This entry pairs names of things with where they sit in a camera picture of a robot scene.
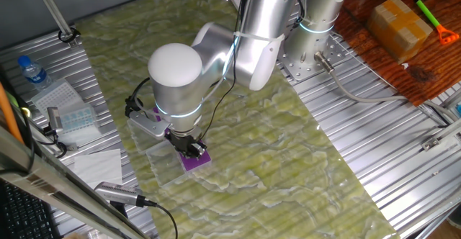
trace black clamp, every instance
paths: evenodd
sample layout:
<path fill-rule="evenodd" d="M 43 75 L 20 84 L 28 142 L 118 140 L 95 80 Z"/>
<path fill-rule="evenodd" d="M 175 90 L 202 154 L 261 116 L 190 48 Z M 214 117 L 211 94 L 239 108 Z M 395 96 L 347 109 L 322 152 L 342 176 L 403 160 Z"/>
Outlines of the black clamp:
<path fill-rule="evenodd" d="M 80 35 L 80 32 L 78 30 L 76 30 L 75 28 L 71 27 L 71 30 L 72 30 L 72 36 L 66 40 L 63 40 L 63 38 L 61 37 L 61 35 L 63 34 L 63 31 L 62 30 L 59 30 L 59 33 L 58 33 L 58 39 L 61 40 L 62 42 L 64 43 L 70 43 L 72 42 L 73 40 L 75 40 L 75 38 Z"/>

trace plastic bottle cap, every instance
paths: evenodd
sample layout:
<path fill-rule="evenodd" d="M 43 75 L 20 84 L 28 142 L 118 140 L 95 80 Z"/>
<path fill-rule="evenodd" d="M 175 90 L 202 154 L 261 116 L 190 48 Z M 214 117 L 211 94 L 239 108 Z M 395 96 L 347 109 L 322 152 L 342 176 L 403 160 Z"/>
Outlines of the plastic bottle cap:
<path fill-rule="evenodd" d="M 22 67 L 30 66 L 32 64 L 29 56 L 27 55 L 22 55 L 20 58 L 18 58 L 17 63 Z"/>

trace cable connector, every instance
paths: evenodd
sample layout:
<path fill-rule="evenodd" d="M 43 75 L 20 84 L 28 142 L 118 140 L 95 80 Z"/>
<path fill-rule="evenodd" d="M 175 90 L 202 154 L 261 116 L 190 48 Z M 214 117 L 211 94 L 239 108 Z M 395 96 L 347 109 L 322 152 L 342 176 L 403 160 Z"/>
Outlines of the cable connector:
<path fill-rule="evenodd" d="M 317 63 L 320 63 L 324 68 L 325 71 L 330 74 L 332 71 L 334 71 L 333 66 L 331 65 L 328 60 L 326 60 L 325 56 L 323 56 L 322 52 L 317 52 L 314 55 L 314 59 L 317 61 Z"/>

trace metal bar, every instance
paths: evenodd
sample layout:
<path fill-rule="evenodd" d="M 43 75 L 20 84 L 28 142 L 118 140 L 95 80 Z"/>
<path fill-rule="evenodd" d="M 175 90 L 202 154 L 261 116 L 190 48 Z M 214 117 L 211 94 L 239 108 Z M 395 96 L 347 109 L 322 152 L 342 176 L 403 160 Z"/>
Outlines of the metal bar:
<path fill-rule="evenodd" d="M 30 150 L 3 128 L 0 128 L 0 144 L 4 145 L 4 150 L 0 152 L 0 159 L 4 162 L 23 168 L 29 165 Z M 74 215 L 82 222 L 101 228 L 111 237 L 123 238 L 125 234 L 129 238 L 146 238 L 126 217 L 108 205 L 60 161 L 41 146 L 40 149 L 42 155 L 35 157 L 29 176 L 18 179 L 15 174 L 7 174 L 2 178 Z"/>
<path fill-rule="evenodd" d="M 46 7 L 50 11 L 51 16 L 53 16 L 53 18 L 55 19 L 56 24 L 58 25 L 59 29 L 63 32 L 66 38 L 70 38 L 73 34 L 72 30 L 67 24 L 61 12 L 59 11 L 58 6 L 56 6 L 55 1 L 54 0 L 43 0 L 43 2 L 45 3 Z M 71 42 L 69 42 L 69 45 L 71 46 L 71 48 L 75 48 L 79 46 L 76 40 L 72 40 Z"/>
<path fill-rule="evenodd" d="M 453 211 L 456 210 L 456 207 L 453 207 L 450 211 L 448 211 L 445 215 L 441 215 L 440 217 L 436 218 L 430 225 L 424 228 L 423 232 L 421 232 L 415 239 L 426 239 L 428 236 L 436 230 L 439 225 L 444 222 L 448 216 L 450 216 Z"/>

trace gray cable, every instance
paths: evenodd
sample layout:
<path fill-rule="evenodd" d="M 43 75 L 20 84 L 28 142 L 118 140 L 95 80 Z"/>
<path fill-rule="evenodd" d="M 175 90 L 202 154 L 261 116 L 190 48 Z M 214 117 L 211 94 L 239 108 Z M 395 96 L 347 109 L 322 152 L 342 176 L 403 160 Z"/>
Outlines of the gray cable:
<path fill-rule="evenodd" d="M 378 102 L 391 102 L 391 101 L 401 100 L 401 99 L 402 100 L 407 100 L 407 98 L 405 98 L 404 96 L 389 96 L 389 97 L 371 98 L 371 99 L 361 98 L 361 97 L 355 96 L 352 93 L 348 92 L 346 90 L 346 88 L 344 88 L 344 86 L 341 84 L 341 82 L 338 79 L 338 76 L 336 76 L 336 73 L 334 71 L 330 72 L 330 75 L 333 78 L 333 80 L 336 82 L 336 85 L 338 86 L 338 88 L 341 89 L 343 91 L 343 93 L 346 94 L 346 96 L 348 96 L 350 99 L 353 99 L 353 100 L 355 100 L 357 102 L 378 103 Z M 447 115 L 453 121 L 458 120 L 456 115 L 451 113 L 448 109 L 445 109 L 445 108 L 443 108 L 443 107 L 441 107 L 441 106 L 439 106 L 439 105 L 437 105 L 437 104 L 435 104 L 434 102 L 431 102 L 431 101 L 426 101 L 424 103 L 426 105 L 428 105 L 428 106 L 431 106 L 431 107 L 439 110 L 441 113 Z"/>

